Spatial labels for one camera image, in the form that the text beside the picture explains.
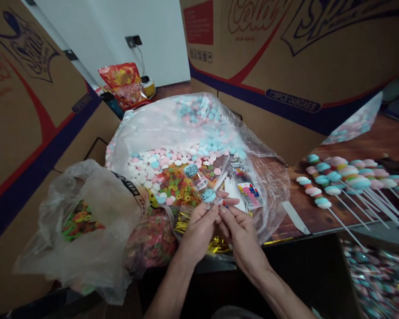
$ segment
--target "fingernail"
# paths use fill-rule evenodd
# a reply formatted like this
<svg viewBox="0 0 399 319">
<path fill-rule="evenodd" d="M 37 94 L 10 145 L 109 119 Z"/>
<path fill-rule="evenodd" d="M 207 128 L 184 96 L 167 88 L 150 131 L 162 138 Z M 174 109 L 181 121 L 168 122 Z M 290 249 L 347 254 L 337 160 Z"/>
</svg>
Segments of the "fingernail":
<svg viewBox="0 0 399 319">
<path fill-rule="evenodd" d="M 226 214 L 227 213 L 227 208 L 225 206 L 221 206 L 219 207 L 219 210 L 222 214 Z"/>
</svg>

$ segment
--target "left hand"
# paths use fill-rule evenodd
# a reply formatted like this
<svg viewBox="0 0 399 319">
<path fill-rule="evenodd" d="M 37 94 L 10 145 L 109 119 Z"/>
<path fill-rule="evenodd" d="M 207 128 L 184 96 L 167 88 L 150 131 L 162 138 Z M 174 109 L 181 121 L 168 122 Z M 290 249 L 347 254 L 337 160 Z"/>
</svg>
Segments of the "left hand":
<svg viewBox="0 0 399 319">
<path fill-rule="evenodd" d="M 219 194 L 229 206 L 239 203 L 239 199 L 228 198 L 229 194 L 226 192 L 219 192 Z M 220 221 L 219 206 L 216 204 L 207 210 L 207 203 L 202 202 L 192 211 L 189 226 L 177 250 L 184 261 L 195 266 L 204 258 L 215 232 L 216 222 Z"/>
</svg>

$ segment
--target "table surface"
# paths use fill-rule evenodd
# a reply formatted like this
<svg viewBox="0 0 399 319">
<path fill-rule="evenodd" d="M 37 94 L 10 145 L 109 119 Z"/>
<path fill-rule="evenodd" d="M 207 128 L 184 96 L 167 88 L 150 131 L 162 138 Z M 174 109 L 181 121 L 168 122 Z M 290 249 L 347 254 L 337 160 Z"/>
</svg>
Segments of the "table surface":
<svg viewBox="0 0 399 319">
<path fill-rule="evenodd" d="M 318 155 L 321 159 L 333 156 L 341 156 L 348 161 L 363 159 L 379 159 L 391 157 L 399 161 L 399 122 L 384 115 L 377 115 L 372 129 L 347 142 L 332 145 L 323 145 L 317 147 L 312 153 Z M 308 176 L 305 171 L 307 167 L 305 160 L 296 167 L 288 169 L 290 179 L 290 202 L 303 220 L 306 227 L 313 234 L 338 231 L 342 225 L 331 215 L 328 210 L 318 208 L 313 199 L 305 193 L 303 186 L 296 182 L 299 176 Z M 390 191 L 383 191 L 389 198 L 393 197 L 393 203 L 396 205 L 397 199 L 391 196 Z M 332 202 L 332 210 L 347 226 L 358 225 L 359 221 L 343 206 L 334 196 L 325 195 Z M 345 195 L 340 196 L 345 203 L 362 219 L 369 221 L 367 217 L 354 204 L 349 201 Z M 279 241 L 288 238 L 297 238 L 304 236 L 300 232 L 291 218 L 287 215 L 278 229 L 274 232 L 270 241 Z"/>
</svg>

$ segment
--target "wall socket plate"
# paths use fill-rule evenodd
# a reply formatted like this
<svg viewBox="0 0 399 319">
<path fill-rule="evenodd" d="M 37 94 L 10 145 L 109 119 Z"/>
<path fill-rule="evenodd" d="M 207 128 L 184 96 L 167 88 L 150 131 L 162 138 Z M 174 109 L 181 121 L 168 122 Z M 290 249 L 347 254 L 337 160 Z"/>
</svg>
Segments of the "wall socket plate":
<svg viewBox="0 0 399 319">
<path fill-rule="evenodd" d="M 141 38 L 140 38 L 140 36 L 138 36 L 138 35 L 134 35 L 134 36 L 133 36 L 133 41 L 134 41 L 134 43 L 135 43 L 136 45 L 142 45 Z"/>
<path fill-rule="evenodd" d="M 126 38 L 125 38 L 125 40 L 126 40 L 126 42 L 127 42 L 127 44 L 129 45 L 129 48 L 135 48 L 136 47 L 136 43 L 134 42 L 134 39 L 133 39 L 133 37 L 132 36 L 127 36 Z"/>
</svg>

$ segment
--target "white wall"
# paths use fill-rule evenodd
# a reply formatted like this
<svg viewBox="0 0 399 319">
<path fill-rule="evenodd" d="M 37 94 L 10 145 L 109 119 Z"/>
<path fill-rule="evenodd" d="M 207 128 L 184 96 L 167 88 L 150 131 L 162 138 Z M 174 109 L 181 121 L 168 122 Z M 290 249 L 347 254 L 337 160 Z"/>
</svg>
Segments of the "white wall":
<svg viewBox="0 0 399 319">
<path fill-rule="evenodd" d="M 190 79 L 178 0 L 36 2 L 96 83 L 104 84 L 98 69 L 112 64 L 135 62 L 142 73 L 139 61 L 125 41 L 128 35 L 141 37 L 146 75 L 154 79 L 156 86 Z"/>
<path fill-rule="evenodd" d="M 138 60 L 125 41 L 139 35 L 146 75 L 156 86 L 190 79 L 188 54 L 179 0 L 93 0 L 94 8 L 105 18 L 102 25 L 115 50 L 118 63 Z"/>
</svg>

